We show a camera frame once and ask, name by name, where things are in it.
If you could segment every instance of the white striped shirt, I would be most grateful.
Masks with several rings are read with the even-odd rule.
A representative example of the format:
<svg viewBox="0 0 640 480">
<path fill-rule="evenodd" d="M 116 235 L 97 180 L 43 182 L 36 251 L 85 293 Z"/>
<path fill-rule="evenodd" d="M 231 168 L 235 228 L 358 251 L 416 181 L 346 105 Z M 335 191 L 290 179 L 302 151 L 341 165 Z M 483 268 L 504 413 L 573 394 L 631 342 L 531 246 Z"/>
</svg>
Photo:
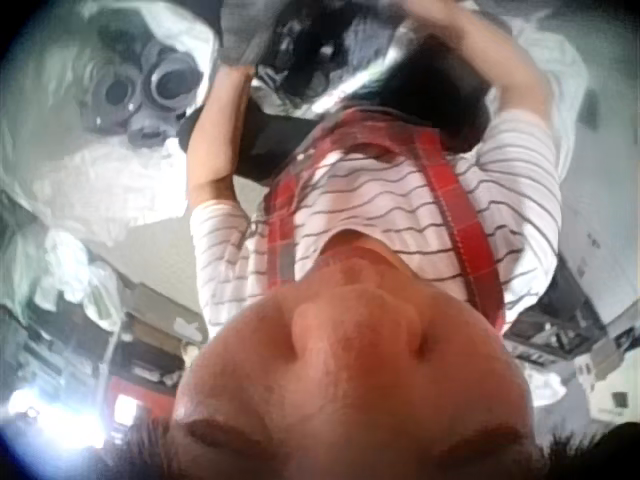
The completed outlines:
<svg viewBox="0 0 640 480">
<path fill-rule="evenodd" d="M 507 325 L 544 293 L 556 267 L 560 230 L 557 155 L 536 116 L 511 110 L 490 124 L 473 152 L 451 158 L 493 249 Z M 467 301 L 465 283 L 434 197 L 411 160 L 328 155 L 298 199 L 295 276 L 312 267 L 342 230 L 384 242 L 421 278 Z M 232 202 L 211 201 L 191 216 L 198 293 L 213 336 L 267 291 L 267 226 Z"/>
</svg>

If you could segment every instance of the bright light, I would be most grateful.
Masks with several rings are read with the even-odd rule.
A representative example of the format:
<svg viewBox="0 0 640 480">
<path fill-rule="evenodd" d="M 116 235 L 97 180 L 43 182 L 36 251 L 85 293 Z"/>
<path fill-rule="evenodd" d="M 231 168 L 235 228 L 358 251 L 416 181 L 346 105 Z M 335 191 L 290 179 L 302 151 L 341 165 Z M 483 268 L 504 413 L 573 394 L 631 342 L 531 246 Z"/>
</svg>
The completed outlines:
<svg viewBox="0 0 640 480">
<path fill-rule="evenodd" d="M 25 413 L 30 408 L 38 410 L 39 401 L 33 390 L 24 388 L 22 390 L 16 390 L 9 399 L 7 409 L 9 415 L 16 415 L 18 413 Z"/>
<path fill-rule="evenodd" d="M 7 409 L 10 415 L 26 413 L 37 418 L 42 432 L 62 448 L 102 448 L 104 445 L 104 429 L 95 415 L 76 414 L 58 405 L 47 405 L 33 390 L 13 392 Z"/>
<path fill-rule="evenodd" d="M 116 406 L 113 412 L 113 418 L 116 423 L 130 427 L 136 419 L 138 412 L 138 401 L 135 398 L 126 395 L 118 395 L 116 398 Z"/>
<path fill-rule="evenodd" d="M 102 448 L 104 429 L 98 418 L 90 414 L 77 415 L 57 406 L 40 412 L 38 425 L 43 432 L 65 449 Z"/>
</svg>

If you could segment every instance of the plastic bag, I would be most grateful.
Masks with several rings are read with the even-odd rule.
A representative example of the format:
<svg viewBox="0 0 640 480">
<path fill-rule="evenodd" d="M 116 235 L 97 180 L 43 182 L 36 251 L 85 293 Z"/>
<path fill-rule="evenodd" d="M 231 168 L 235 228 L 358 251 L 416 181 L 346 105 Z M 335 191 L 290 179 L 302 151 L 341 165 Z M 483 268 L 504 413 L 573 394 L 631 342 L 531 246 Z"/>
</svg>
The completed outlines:
<svg viewBox="0 0 640 480">
<path fill-rule="evenodd" d="M 31 225 L 14 231 L 0 249 L 0 304 L 23 325 L 29 323 L 27 305 L 46 271 L 45 236 L 46 229 L 41 225 Z"/>
<path fill-rule="evenodd" d="M 184 214 L 185 156 L 177 141 L 140 150 L 124 135 L 87 131 L 79 105 L 96 72 L 114 61 L 91 15 L 135 9 L 159 41 L 191 54 L 205 79 L 191 108 L 206 95 L 215 38 L 170 3 L 59 3 L 33 23 L 3 66 L 0 187 L 47 225 L 111 245 L 133 226 Z"/>
<path fill-rule="evenodd" d="M 104 262 L 89 265 L 89 288 L 82 305 L 87 316 L 103 330 L 115 332 L 124 318 L 120 282 Z"/>
<path fill-rule="evenodd" d="M 50 230 L 45 239 L 46 271 L 40 278 L 35 303 L 56 311 L 57 293 L 62 292 L 69 303 L 80 303 L 89 289 L 89 254 L 72 235 L 62 230 Z"/>
<path fill-rule="evenodd" d="M 520 362 L 520 366 L 529 383 L 531 399 L 535 408 L 554 404 L 567 393 L 567 389 L 557 373 L 548 372 L 522 362 Z"/>
</svg>

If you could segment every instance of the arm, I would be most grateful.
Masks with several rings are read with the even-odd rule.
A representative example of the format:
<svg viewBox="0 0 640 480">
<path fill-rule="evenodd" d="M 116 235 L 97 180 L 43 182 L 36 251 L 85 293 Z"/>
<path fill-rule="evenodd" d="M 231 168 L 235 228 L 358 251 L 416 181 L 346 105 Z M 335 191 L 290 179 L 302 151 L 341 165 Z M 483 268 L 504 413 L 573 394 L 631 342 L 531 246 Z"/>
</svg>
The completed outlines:
<svg viewBox="0 0 640 480">
<path fill-rule="evenodd" d="M 187 150 L 189 205 L 236 202 L 233 174 L 253 67 L 221 65 Z"/>
<path fill-rule="evenodd" d="M 501 110 L 527 110 L 549 122 L 548 82 L 511 37 L 452 0 L 400 1 L 500 90 Z"/>
</svg>

